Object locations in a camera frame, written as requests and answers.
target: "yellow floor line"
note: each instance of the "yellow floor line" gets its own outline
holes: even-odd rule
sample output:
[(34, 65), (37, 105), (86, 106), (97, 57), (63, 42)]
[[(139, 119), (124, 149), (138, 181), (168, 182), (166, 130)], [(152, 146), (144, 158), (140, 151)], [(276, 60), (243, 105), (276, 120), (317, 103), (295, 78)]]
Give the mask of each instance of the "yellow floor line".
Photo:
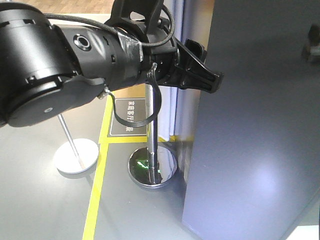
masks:
[[(147, 142), (146, 136), (108, 137), (111, 114), (112, 114), (111, 101), (112, 101), (111, 98), (108, 96), (107, 104), (105, 105), (105, 111), (104, 111), (102, 127), (101, 127), (100, 137), (99, 137), (99, 143), (100, 143), (99, 158), (98, 158), (96, 171), (94, 175), (82, 240), (94, 240), (95, 238), (99, 203), (101, 198), (102, 186), (104, 182), (109, 144), (111, 143), (114, 143), (114, 144), (146, 143)], [(174, 142), (175, 140), (176, 140), (175, 136), (170, 137), (170, 142)], [(166, 141), (160, 137), (159, 142), (166, 142)]]
[(107, 155), (109, 144), (100, 145), (100, 153), (94, 175), (92, 191), (89, 201), (88, 212), (86, 214), (85, 225), (82, 240), (94, 240), (96, 224), (98, 218), (98, 209), (101, 198), (102, 185), (104, 182)]

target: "silver pole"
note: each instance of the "silver pole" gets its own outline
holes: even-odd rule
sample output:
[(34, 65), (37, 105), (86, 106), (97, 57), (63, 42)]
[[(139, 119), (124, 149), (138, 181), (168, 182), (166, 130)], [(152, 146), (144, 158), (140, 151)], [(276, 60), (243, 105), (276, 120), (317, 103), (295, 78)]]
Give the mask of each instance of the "silver pole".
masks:
[[(155, 110), (155, 95), (151, 85), (145, 85), (145, 111), (150, 116)], [(147, 154), (148, 154), (148, 172), (150, 182), (159, 184), (158, 174), (158, 119), (156, 118), (146, 126)]]
[(81, 160), (81, 158), (79, 156), (79, 153), (77, 151), (77, 148), (76, 148), (76, 145), (74, 143), (74, 140), (73, 140), (73, 138), (72, 138), (72, 136), (71, 136), (71, 134), (69, 132), (69, 129), (67, 127), (67, 124), (66, 124), (65, 119), (62, 116), (62, 114), (58, 115), (58, 119), (60, 121), (60, 124), (61, 124), (61, 126), (63, 128), (63, 131), (64, 131), (66, 137), (68, 138), (68, 141), (69, 141), (69, 143), (71, 145), (71, 148), (73, 150), (73, 153), (74, 153), (76, 159), (78, 160), (78, 162), (79, 162), (80, 166), (82, 167), (82, 169), (85, 169), (85, 165), (84, 165), (84, 163), (82, 162), (82, 160)]

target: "robotic arm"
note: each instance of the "robotic arm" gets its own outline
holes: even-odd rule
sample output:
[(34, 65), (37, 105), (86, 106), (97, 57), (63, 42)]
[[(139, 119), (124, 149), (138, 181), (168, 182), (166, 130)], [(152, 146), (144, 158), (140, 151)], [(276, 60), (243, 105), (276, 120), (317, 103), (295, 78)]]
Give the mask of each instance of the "robotic arm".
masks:
[[(206, 51), (199, 43), (187, 40), (183, 45), (171, 36), (174, 22), (163, 2), (115, 0), (111, 18), (100, 25), (1, 2), (0, 126), (31, 126), (87, 104), (106, 90), (151, 79), (214, 93), (223, 74), (204, 65)], [(170, 20), (160, 17), (162, 9)], [(145, 19), (132, 20), (132, 12)], [(51, 25), (52, 18), (93, 26)]]

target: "wall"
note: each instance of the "wall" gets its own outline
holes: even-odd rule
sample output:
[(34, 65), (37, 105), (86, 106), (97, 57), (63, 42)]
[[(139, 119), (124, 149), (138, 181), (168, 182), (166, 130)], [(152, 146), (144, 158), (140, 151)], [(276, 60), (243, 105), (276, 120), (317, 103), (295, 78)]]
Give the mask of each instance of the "wall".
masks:
[(183, 222), (205, 240), (286, 239), (319, 197), (320, 67), (301, 59), (316, 0), (216, 0)]

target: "white base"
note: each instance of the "white base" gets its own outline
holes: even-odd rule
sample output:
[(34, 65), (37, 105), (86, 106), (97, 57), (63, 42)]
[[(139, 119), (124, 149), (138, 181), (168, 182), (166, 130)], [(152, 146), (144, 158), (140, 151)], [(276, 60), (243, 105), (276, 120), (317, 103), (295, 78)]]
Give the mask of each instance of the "white base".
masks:
[(99, 156), (99, 148), (94, 141), (79, 138), (74, 139), (73, 142), (80, 159), (76, 158), (68, 141), (58, 148), (53, 157), (55, 167), (66, 174), (78, 174), (88, 170)]

